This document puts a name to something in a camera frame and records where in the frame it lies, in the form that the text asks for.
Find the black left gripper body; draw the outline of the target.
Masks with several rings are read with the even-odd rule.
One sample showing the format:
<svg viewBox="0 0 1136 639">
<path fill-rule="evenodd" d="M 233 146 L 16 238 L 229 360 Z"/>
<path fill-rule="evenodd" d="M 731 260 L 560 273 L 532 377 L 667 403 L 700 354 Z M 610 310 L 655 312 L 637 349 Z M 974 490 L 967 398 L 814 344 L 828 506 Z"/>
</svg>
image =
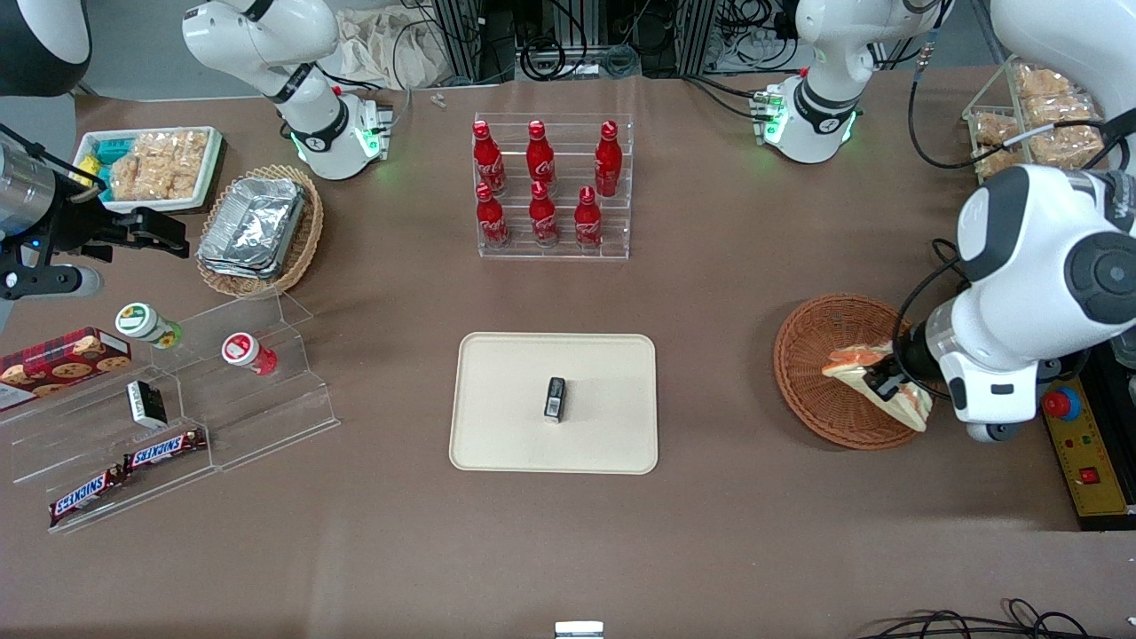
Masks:
<svg viewBox="0 0 1136 639">
<path fill-rule="evenodd" d="M 894 339 L 908 340 L 908 365 L 900 367 L 908 380 L 922 384 L 939 382 L 939 364 L 932 355 L 927 343 L 926 322 L 914 325 L 910 325 L 908 322 L 897 322 L 894 327 Z"/>
</svg>

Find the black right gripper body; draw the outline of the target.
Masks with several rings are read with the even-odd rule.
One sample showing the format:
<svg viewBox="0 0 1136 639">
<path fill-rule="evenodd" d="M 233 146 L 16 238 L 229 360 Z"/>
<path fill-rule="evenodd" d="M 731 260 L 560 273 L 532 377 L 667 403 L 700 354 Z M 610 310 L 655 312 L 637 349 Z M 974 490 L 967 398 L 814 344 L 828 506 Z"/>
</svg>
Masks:
<svg viewBox="0 0 1136 639">
<path fill-rule="evenodd" d="M 130 219 L 102 205 L 64 205 L 53 214 L 53 255 L 80 255 L 85 247 L 97 247 L 97 259 L 109 263 L 112 247 L 133 248 Z"/>
</svg>

